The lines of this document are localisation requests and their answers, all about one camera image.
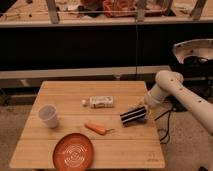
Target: wooden table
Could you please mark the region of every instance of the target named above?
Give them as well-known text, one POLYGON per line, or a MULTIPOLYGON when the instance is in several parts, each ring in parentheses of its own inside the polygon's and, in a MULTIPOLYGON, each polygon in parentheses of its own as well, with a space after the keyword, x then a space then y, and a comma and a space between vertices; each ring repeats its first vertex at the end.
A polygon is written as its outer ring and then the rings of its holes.
POLYGON ((78 132, 94 146, 92 169, 163 168, 164 157, 151 114, 147 123, 124 127, 120 114, 143 102, 143 81, 47 81, 43 82, 17 144, 11 168, 52 169, 52 153, 65 135, 78 132), (90 96, 112 95, 114 108, 92 109, 81 101, 90 96), (49 129, 37 117, 44 104, 54 104, 60 125, 49 129), (101 136, 84 127, 87 121, 115 129, 101 136))
MULTIPOLYGON (((173 0, 172 10, 175 13, 175 17, 170 17, 171 21, 176 21, 178 18, 188 18, 189 14, 184 14, 178 11, 175 7, 175 3, 185 3, 192 7, 196 4, 197 0, 173 0)), ((68 2, 68 0, 56 0, 56 4, 60 6, 61 4, 68 2)), ((69 12, 59 12, 59 18, 63 22, 69 22, 71 24, 80 24, 85 25, 87 24, 121 24, 121 23, 129 23, 134 24, 135 19, 133 17, 121 17, 121 18, 107 18, 105 15, 100 15, 97 18, 88 19, 88 17, 79 17, 79 15, 71 14, 69 12)), ((213 17, 213 1, 208 0, 206 5, 203 9, 202 17, 213 17)), ((2 16, 0 17, 0 24, 3 21, 9 22, 33 22, 33 21, 49 21, 49 13, 46 5, 45 0, 35 0, 32 4, 27 4, 25 0, 17 0, 16 3, 2 16)), ((163 21, 167 23, 168 18, 165 17, 157 17, 154 21, 163 21)))

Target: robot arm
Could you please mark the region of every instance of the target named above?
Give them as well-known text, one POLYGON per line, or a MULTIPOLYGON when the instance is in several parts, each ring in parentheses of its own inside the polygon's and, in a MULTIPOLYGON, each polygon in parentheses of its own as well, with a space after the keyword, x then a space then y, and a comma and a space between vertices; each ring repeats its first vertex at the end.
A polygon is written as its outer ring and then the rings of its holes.
POLYGON ((213 136, 213 105, 182 85, 180 73, 162 70, 155 77, 156 84, 144 97, 145 103, 155 108, 172 94, 213 136))

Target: cable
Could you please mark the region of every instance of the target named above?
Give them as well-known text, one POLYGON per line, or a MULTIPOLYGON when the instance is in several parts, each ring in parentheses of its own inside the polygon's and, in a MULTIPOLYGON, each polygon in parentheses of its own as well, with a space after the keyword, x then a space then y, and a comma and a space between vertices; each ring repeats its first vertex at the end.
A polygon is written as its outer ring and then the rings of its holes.
POLYGON ((155 118, 155 121, 157 121, 158 119, 160 119, 161 117, 163 117, 164 115, 166 115, 167 113, 173 111, 173 106, 171 107, 171 109, 165 111, 164 113, 160 114, 157 118, 155 118))
POLYGON ((158 132, 165 132, 164 136, 160 138, 161 144, 167 144, 170 141, 169 129, 170 129, 170 117, 171 117, 172 111, 173 111, 173 107, 165 111, 161 115, 159 115, 157 118, 155 118, 155 121, 157 121, 158 119, 160 119, 161 117, 163 117, 164 115, 168 113, 167 129, 158 129, 158 132))

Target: white cup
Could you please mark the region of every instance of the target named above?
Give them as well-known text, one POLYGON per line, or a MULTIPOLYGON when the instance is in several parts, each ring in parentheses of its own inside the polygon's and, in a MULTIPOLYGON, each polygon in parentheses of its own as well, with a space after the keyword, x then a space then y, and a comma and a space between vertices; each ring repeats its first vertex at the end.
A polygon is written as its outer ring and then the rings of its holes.
POLYGON ((58 125, 57 111, 51 104, 42 106, 38 111, 38 117, 49 128, 55 128, 58 125))

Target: red plate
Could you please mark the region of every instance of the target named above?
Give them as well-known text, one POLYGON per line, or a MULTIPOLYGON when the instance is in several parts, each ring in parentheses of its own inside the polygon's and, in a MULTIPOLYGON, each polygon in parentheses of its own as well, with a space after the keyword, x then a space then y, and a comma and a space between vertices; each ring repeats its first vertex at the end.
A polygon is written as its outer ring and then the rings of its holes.
POLYGON ((84 171, 92 162, 93 145, 80 133, 63 137, 53 152, 53 163, 57 171, 84 171))

